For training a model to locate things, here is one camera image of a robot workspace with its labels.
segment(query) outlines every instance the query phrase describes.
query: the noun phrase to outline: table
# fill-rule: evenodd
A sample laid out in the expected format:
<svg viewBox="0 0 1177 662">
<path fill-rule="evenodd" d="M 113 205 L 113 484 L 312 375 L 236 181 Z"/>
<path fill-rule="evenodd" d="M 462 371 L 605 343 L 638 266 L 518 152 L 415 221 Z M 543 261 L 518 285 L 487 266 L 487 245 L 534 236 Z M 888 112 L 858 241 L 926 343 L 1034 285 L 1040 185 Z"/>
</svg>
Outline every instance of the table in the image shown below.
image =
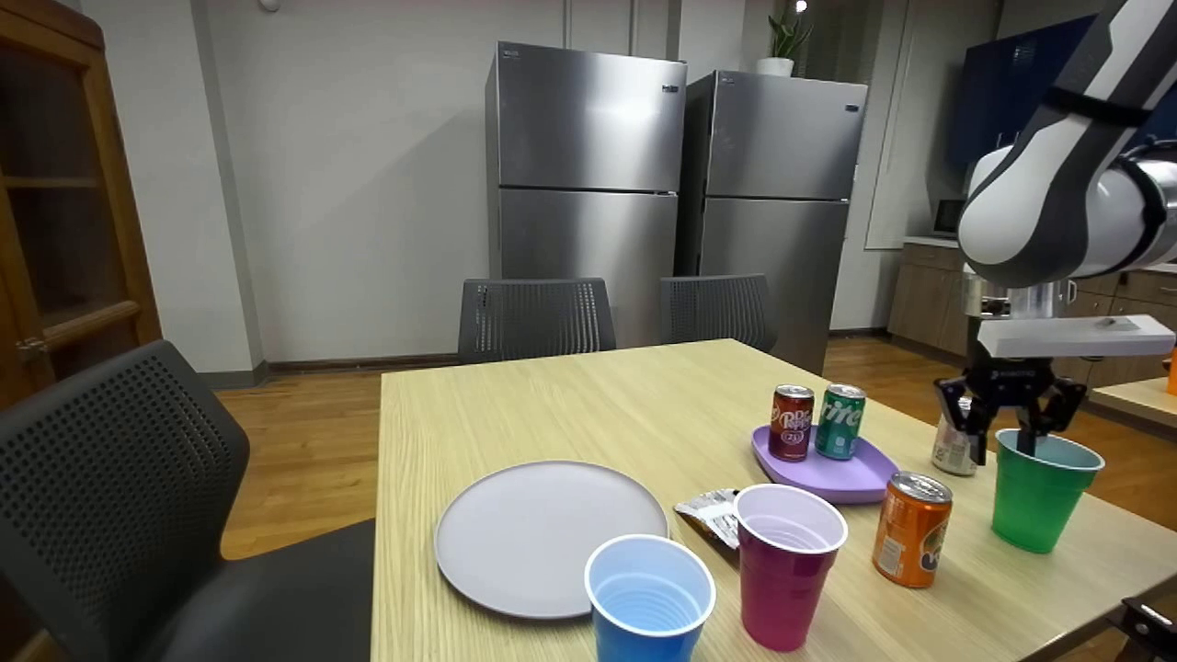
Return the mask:
<svg viewBox="0 0 1177 662">
<path fill-rule="evenodd" d="M 699 662 L 778 659 L 739 626 L 735 566 L 671 503 L 764 480 L 749 429 L 783 382 L 823 386 L 739 343 L 387 375 L 371 659 L 593 659 L 589 620 L 497 617 L 458 598 L 435 566 L 437 516 L 471 480 L 534 460 L 603 463 L 664 503 L 668 532 L 715 578 Z M 865 410 L 865 436 L 896 467 L 935 469 L 930 433 L 880 400 Z M 1029 555 L 989 532 L 993 467 L 939 478 L 956 492 L 939 581 L 914 592 L 875 572 L 880 508 L 840 508 L 850 544 L 793 659 L 1021 659 L 1177 572 L 1177 532 L 1108 501 L 1082 497 L 1060 549 Z"/>
<path fill-rule="evenodd" d="M 1159 427 L 1177 427 L 1177 395 L 1169 393 L 1169 378 L 1098 386 L 1092 389 L 1092 400 L 1122 416 L 1136 416 Z"/>
</svg>

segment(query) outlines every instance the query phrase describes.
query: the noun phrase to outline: cup rim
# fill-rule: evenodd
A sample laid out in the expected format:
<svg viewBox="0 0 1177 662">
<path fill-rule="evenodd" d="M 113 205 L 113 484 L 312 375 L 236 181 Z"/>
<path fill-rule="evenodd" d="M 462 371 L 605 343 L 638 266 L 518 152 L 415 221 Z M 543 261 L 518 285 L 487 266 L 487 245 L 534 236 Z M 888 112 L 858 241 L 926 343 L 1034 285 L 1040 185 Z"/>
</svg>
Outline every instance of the cup rim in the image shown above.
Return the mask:
<svg viewBox="0 0 1177 662">
<path fill-rule="evenodd" d="M 663 549 L 681 550 L 681 555 L 706 578 L 706 605 L 701 605 L 687 626 L 681 626 L 681 628 L 636 628 L 636 626 L 628 626 L 628 620 L 617 620 L 610 611 L 603 611 L 603 605 L 594 601 L 594 592 L 593 592 L 593 561 L 594 561 L 605 549 L 612 549 L 612 544 L 620 544 L 620 539 L 653 539 L 653 544 L 663 544 Z M 687 544 L 681 544 L 681 539 L 671 539 L 671 535 L 658 535 L 658 532 L 620 532 L 620 535 L 610 535 L 610 539 L 594 544 L 593 555 L 583 559 L 583 594 L 589 594 L 593 611 L 603 612 L 612 628 L 632 633 L 632 637 L 646 637 L 646 641 L 671 641 L 671 637 L 685 637 L 685 633 L 701 628 L 701 620 L 711 617 L 711 611 L 714 611 L 714 601 L 715 601 L 715 586 L 714 586 L 714 572 L 706 568 L 706 561 L 701 561 Z"/>
<path fill-rule="evenodd" d="M 1018 433 L 1018 427 L 999 427 L 993 436 L 995 436 L 999 449 L 1008 449 L 1008 451 L 1015 451 L 1015 457 L 1021 457 L 1021 460 L 1029 460 L 1029 463 L 1040 463 L 1040 467 L 1051 467 L 1051 469 L 1069 469 L 1069 475 L 1098 475 L 1098 469 L 1108 467 L 1108 460 L 1102 460 L 1095 449 L 1087 449 L 1087 446 L 1082 446 L 1082 442 L 1073 442 L 1073 436 L 1048 433 L 1051 446 L 1069 446 L 1069 449 L 1092 457 L 1092 460 L 1095 460 L 1092 467 L 1069 467 L 1069 463 L 1051 463 L 1051 460 L 1040 460 L 1040 457 L 1026 457 L 1026 451 L 1018 449 L 1018 436 L 1012 436 L 1012 433 Z"/>
<path fill-rule="evenodd" d="M 798 549 L 798 550 L 790 549 L 790 555 L 832 555 L 832 550 L 847 549 L 847 539 L 850 539 L 850 522 L 847 522 L 847 516 L 840 516 L 832 501 L 823 501 L 823 497 L 815 497 L 815 492 L 807 492 L 807 490 L 798 490 L 798 484 L 778 484 L 778 480 L 747 484 L 747 490 L 739 490 L 739 497 L 735 497 L 735 519 L 739 519 L 739 524 L 741 524 L 749 535 L 756 535 L 762 544 L 778 549 L 777 539 L 762 535 L 755 524 L 741 522 L 739 501 L 749 497 L 749 492 L 798 492 L 802 501 L 812 501 L 818 512 L 826 512 L 826 516 L 839 519 L 839 539 L 812 544 L 812 549 Z"/>
</svg>

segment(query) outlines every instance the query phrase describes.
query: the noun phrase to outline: soda can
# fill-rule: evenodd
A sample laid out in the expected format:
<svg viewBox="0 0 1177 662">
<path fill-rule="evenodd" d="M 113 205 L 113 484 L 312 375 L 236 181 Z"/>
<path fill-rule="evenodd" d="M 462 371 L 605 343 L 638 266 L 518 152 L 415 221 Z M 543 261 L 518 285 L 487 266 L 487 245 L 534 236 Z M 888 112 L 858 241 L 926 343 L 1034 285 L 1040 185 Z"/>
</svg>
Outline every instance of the soda can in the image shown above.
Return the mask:
<svg viewBox="0 0 1177 662">
<path fill-rule="evenodd" d="M 772 389 L 768 451 L 783 463 L 802 463 L 807 457 L 812 433 L 812 389 L 778 386 Z"/>
<path fill-rule="evenodd" d="M 969 460 L 969 446 L 979 436 L 966 429 L 956 429 L 950 416 L 939 418 L 935 442 L 930 442 L 930 463 L 946 475 L 973 475 L 979 463 Z"/>
<path fill-rule="evenodd" d="M 865 408 L 869 408 L 869 395 L 858 386 L 832 382 L 823 389 L 815 457 L 840 460 L 840 463 L 854 460 Z"/>
<path fill-rule="evenodd" d="M 939 478 L 896 469 L 875 529 L 875 568 L 892 586 L 926 587 L 940 561 L 952 490 Z"/>
</svg>

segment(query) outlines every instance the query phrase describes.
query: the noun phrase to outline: purple tray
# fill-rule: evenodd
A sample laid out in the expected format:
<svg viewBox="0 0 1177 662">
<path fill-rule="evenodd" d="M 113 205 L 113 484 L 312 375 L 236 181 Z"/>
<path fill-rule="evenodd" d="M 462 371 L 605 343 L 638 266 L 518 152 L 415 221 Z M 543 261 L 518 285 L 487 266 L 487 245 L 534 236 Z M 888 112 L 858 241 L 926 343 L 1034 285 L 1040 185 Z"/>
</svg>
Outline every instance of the purple tray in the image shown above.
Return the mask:
<svg viewBox="0 0 1177 662">
<path fill-rule="evenodd" d="M 802 463 L 783 463 L 768 451 L 768 427 L 749 433 L 749 451 L 772 480 L 787 480 L 826 497 L 832 503 L 880 503 L 896 469 L 870 442 L 858 436 L 858 457 L 839 463 L 807 449 Z"/>
</svg>

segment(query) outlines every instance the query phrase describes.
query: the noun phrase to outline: green soda can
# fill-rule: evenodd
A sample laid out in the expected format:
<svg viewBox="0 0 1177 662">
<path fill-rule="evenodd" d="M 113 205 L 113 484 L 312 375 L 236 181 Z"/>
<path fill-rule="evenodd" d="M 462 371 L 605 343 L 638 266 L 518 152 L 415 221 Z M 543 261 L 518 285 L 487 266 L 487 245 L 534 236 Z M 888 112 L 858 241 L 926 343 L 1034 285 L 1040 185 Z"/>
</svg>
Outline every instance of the green soda can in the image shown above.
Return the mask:
<svg viewBox="0 0 1177 662">
<path fill-rule="evenodd" d="M 860 410 L 869 408 L 869 395 L 850 382 L 832 382 L 823 389 L 818 427 L 815 427 L 815 457 L 826 460 L 854 460 L 858 451 L 858 427 Z"/>
</svg>

